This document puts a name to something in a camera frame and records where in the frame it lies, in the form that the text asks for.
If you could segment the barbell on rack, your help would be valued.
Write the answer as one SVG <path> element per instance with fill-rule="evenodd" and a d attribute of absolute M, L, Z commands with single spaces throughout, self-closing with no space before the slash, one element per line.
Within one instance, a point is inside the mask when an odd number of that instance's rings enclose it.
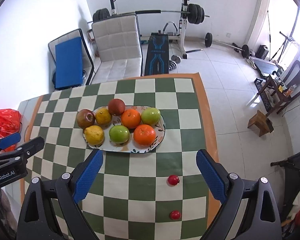
<path fill-rule="evenodd" d="M 88 23 L 94 23 L 106 18 L 114 16 L 127 16 L 127 15 L 143 15 L 143 14 L 162 14 L 162 13 L 177 13 L 180 14 L 180 18 L 185 18 L 190 24 L 200 24 L 203 23 L 205 18 L 210 17 L 204 11 L 204 9 L 198 4 L 189 4 L 187 10 L 176 11 L 176 10 L 138 10 L 133 12 L 125 12 L 121 14 L 110 15 L 107 8 L 97 10 L 93 14 L 93 20 Z"/>

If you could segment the reddish brown round fruit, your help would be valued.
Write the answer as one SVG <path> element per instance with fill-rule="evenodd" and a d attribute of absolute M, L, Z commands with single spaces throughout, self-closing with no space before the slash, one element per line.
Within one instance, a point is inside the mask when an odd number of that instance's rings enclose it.
<path fill-rule="evenodd" d="M 108 111 L 111 115 L 121 116 L 125 111 L 126 105 L 121 99 L 111 99 L 108 103 Z"/>

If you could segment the white padded chair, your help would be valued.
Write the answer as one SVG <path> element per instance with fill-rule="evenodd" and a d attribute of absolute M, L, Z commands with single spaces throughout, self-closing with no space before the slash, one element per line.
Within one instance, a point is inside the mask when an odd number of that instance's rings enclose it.
<path fill-rule="evenodd" d="M 110 17 L 94 22 L 91 27 L 100 59 L 91 83 L 140 77 L 143 54 L 138 17 Z"/>

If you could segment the small wooden stool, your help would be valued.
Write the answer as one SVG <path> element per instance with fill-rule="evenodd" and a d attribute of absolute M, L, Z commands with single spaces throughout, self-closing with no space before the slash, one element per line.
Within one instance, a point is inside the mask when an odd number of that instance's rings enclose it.
<path fill-rule="evenodd" d="M 259 110 L 249 119 L 247 128 L 251 128 L 252 126 L 256 126 L 259 129 L 259 137 L 267 133 L 272 133 L 274 130 L 273 123 Z"/>

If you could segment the green apple front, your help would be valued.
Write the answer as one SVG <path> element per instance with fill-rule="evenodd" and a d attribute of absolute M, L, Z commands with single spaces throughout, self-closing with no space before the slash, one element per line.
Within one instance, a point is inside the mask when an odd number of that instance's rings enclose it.
<path fill-rule="evenodd" d="M 113 143 L 123 144 L 130 138 L 130 131 L 123 125 L 115 125 L 109 130 L 109 137 Z"/>

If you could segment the small red fruit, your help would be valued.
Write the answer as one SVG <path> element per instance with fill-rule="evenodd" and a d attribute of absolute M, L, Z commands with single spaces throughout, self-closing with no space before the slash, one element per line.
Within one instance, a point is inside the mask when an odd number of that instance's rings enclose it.
<path fill-rule="evenodd" d="M 180 179 L 177 175 L 172 174 L 168 177 L 167 182 L 171 186 L 178 185 L 180 183 Z"/>
<path fill-rule="evenodd" d="M 179 220 L 181 218 L 181 213 L 178 210 L 174 210 L 169 215 L 171 220 Z"/>

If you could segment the barbell on floor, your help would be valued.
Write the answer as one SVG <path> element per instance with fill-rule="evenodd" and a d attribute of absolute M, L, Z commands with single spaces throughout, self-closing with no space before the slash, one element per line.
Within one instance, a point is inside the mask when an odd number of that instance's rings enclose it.
<path fill-rule="evenodd" d="M 242 48 L 239 48 L 236 45 L 230 45 L 230 44 L 227 44 L 227 43 L 224 43 L 224 42 L 215 41 L 213 39 L 213 35 L 211 33 L 206 33 L 205 38 L 204 38 L 204 44 L 205 44 L 206 48 L 211 47 L 211 45 L 213 43 L 216 43 L 216 44 L 222 45 L 222 46 L 226 46 L 226 47 L 230 47 L 234 50 L 240 51 L 241 55 L 244 59 L 247 59 L 250 56 L 250 48 L 247 44 L 244 44 L 242 46 Z"/>

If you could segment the green apple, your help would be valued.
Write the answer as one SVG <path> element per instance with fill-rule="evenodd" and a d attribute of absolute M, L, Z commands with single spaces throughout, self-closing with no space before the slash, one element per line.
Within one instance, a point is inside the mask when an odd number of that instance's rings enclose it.
<path fill-rule="evenodd" d="M 130 131 L 123 125 L 115 125 L 109 130 L 109 137 L 113 143 L 123 144 L 130 138 Z"/>
<path fill-rule="evenodd" d="M 141 113 L 141 120 L 144 124 L 153 126 L 160 121 L 160 111 L 157 108 L 149 107 Z"/>

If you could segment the dark wooden side table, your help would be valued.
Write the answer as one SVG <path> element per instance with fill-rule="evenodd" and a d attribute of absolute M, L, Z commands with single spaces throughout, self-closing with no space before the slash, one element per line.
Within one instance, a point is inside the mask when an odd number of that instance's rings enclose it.
<path fill-rule="evenodd" d="M 288 88 L 285 89 L 286 84 L 283 81 L 278 83 L 271 75 L 268 76 L 265 81 L 256 78 L 254 84 L 257 88 L 257 96 L 261 97 L 266 109 L 266 116 L 270 116 L 273 112 L 280 114 L 289 104 L 300 96 L 300 91 L 295 93 L 295 90 L 298 87 L 296 82 L 289 84 Z M 266 94 L 266 89 L 272 91 L 270 94 L 271 96 L 276 94 L 278 97 L 278 102 L 273 106 Z"/>

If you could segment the black blue workout bench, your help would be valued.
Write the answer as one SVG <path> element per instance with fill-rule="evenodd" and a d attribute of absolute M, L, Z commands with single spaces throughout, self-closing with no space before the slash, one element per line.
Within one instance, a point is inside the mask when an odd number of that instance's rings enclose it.
<path fill-rule="evenodd" d="M 168 74 L 169 40 L 168 35 L 152 33 L 148 41 L 144 76 Z"/>

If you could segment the green apple rear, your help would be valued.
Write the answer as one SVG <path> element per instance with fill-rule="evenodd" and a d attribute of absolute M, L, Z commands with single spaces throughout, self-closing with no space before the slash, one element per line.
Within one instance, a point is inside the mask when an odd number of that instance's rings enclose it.
<path fill-rule="evenodd" d="M 144 124 L 153 126 L 160 121 L 160 111 L 157 108 L 149 107 L 141 113 L 141 120 Z"/>

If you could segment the yellow-brown orange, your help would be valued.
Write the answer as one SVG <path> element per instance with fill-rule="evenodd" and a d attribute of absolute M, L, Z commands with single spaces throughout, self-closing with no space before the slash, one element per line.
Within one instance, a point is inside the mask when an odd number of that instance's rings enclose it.
<path fill-rule="evenodd" d="M 107 108 L 103 107 L 96 111 L 95 119 L 99 126 L 108 126 L 112 121 L 112 115 Z"/>

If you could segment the dark red apple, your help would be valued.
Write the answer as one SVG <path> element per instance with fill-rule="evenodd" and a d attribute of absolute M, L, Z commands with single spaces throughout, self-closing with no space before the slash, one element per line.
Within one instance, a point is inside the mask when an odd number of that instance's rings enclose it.
<path fill-rule="evenodd" d="M 85 129 L 95 123 L 95 115 L 91 110 L 82 109 L 77 113 L 76 121 L 81 129 Z"/>

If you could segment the green checkered tablecloth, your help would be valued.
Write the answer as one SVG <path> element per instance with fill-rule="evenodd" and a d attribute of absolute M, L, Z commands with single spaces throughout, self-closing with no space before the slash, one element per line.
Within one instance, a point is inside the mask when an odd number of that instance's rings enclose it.
<path fill-rule="evenodd" d="M 43 150 L 27 163 L 22 183 L 56 179 L 91 152 L 76 124 L 82 109 L 118 98 L 127 106 L 157 107 L 163 141 L 148 153 L 106 152 L 86 198 L 79 203 L 99 239 L 200 239 L 218 209 L 196 165 L 196 153 L 218 157 L 209 103 L 198 74 L 146 77 L 67 89 L 23 102 L 25 139 L 41 136 Z M 175 174 L 180 183 L 168 184 Z M 171 220 L 172 211 L 181 213 Z"/>

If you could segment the black tripod stand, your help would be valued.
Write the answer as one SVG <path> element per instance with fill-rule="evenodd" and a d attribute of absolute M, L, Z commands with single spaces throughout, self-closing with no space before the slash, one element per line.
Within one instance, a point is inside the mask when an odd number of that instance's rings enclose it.
<path fill-rule="evenodd" d="M 281 44 L 281 46 L 279 47 L 279 49 L 275 52 L 275 54 L 269 59 L 269 61 L 273 61 L 275 59 L 275 57 L 277 56 L 277 54 L 280 53 L 279 56 L 278 56 L 278 58 L 276 59 L 277 63 L 279 63 L 279 61 L 281 60 L 281 57 L 284 54 L 284 52 L 285 52 L 286 48 L 288 47 L 288 45 L 290 43 L 295 42 L 295 39 L 293 37 L 287 36 L 284 33 L 282 33 L 281 31 L 279 33 L 280 33 L 280 35 L 282 35 L 285 38 L 285 40 Z"/>

